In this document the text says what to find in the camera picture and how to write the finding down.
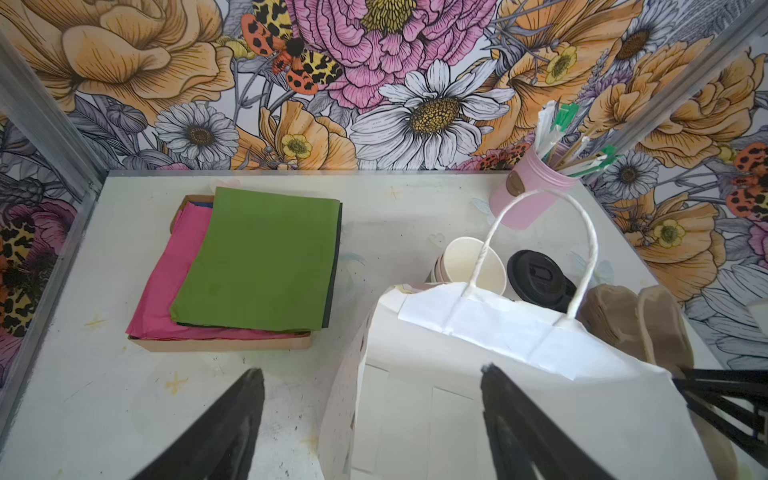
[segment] white daisy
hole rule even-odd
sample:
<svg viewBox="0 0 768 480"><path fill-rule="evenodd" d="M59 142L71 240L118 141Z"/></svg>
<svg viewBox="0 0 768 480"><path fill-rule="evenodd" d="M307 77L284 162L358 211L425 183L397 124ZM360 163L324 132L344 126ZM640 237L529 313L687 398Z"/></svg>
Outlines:
<svg viewBox="0 0 768 480"><path fill-rule="evenodd" d="M361 167L369 162L380 170L443 169L457 152L477 150L492 127L478 128L459 115L471 121L501 117L509 111L504 103L515 95L510 88L475 92L495 66L496 60L487 61L451 83L448 64L435 60L426 78L412 71L406 84L381 87L379 93L392 104L360 115L350 127Z"/></svg>
<svg viewBox="0 0 768 480"><path fill-rule="evenodd" d="M621 50L616 54L613 68L632 68L638 60L654 53L675 32L677 0L646 2L640 16L633 18L621 36Z"/></svg>
<svg viewBox="0 0 768 480"><path fill-rule="evenodd" d="M157 116L154 126L169 150L202 170L221 168L235 155L240 138L229 118L203 102L173 105Z"/></svg>
<svg viewBox="0 0 768 480"><path fill-rule="evenodd" d="M650 192L659 178L659 162L651 156L629 151L605 169L603 188L612 196L632 200Z"/></svg>

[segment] leopard print moth wing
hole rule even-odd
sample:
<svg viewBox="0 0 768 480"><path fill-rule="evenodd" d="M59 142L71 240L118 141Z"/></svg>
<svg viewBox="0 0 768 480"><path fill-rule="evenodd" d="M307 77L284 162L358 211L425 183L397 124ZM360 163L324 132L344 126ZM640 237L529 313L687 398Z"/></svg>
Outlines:
<svg viewBox="0 0 768 480"><path fill-rule="evenodd" d="M328 85L341 77L343 70L336 60L316 51L304 50L301 54L304 71L312 78L312 82Z"/></svg>
<svg viewBox="0 0 768 480"><path fill-rule="evenodd" d="M243 38L253 53L261 57L269 57L275 51L285 50L286 42L272 35L266 27L256 19L255 15L246 13L240 19Z"/></svg>
<svg viewBox="0 0 768 480"><path fill-rule="evenodd" d="M304 70L300 58L293 58L290 70L286 72L286 81L291 90L299 94L315 95L318 92L317 83Z"/></svg>
<svg viewBox="0 0 768 480"><path fill-rule="evenodd" d="M733 165L748 175L732 180L737 189L726 196L728 209L737 217L765 221L768 219L768 146L760 142L747 145Z"/></svg>
<svg viewBox="0 0 768 480"><path fill-rule="evenodd" d="M273 37L284 41L293 38L293 23L285 0L253 0L253 16Z"/></svg>

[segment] butterfly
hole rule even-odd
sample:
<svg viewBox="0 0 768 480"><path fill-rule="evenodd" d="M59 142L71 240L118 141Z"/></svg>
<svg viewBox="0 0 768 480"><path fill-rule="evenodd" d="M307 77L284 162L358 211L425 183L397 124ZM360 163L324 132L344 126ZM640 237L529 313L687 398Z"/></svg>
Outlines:
<svg viewBox="0 0 768 480"><path fill-rule="evenodd" d="M747 145L733 165L741 176L731 181L736 190L726 196L728 209L737 217L768 220L768 146L760 142Z"/></svg>
<svg viewBox="0 0 768 480"><path fill-rule="evenodd" d="M293 91L314 95L318 84L328 85L341 77L342 68L326 55L306 48L303 38L293 37L293 26L285 0L253 0L253 14L240 20L248 47L261 57L277 53L272 73L288 69L286 80Z"/></svg>

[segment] pink container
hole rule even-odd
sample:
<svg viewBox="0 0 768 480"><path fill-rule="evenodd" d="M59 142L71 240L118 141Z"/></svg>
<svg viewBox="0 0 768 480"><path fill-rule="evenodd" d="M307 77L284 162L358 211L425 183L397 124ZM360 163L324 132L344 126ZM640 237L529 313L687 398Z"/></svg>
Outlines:
<svg viewBox="0 0 768 480"><path fill-rule="evenodd" d="M562 155L566 147L558 145L555 154ZM491 212L498 218L512 199L525 191L537 188L551 188L566 191L578 182L577 178L566 177L548 167L536 155L533 147L509 172L507 180L498 186L488 201ZM521 200L502 219L502 223L513 230L524 230L557 201L555 195L537 194Z"/></svg>

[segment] paper cup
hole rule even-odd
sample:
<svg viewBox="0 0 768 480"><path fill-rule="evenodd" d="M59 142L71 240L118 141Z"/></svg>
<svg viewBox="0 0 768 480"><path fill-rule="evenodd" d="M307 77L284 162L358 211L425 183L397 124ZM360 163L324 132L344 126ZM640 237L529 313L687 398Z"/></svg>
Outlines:
<svg viewBox="0 0 768 480"><path fill-rule="evenodd" d="M453 240L438 258L431 275L438 279L436 280L438 282L468 282L482 244L482 241L472 237L459 237ZM502 295L507 288L506 269L502 259L493 249L488 249L488 255L480 269L478 286L498 295Z"/></svg>

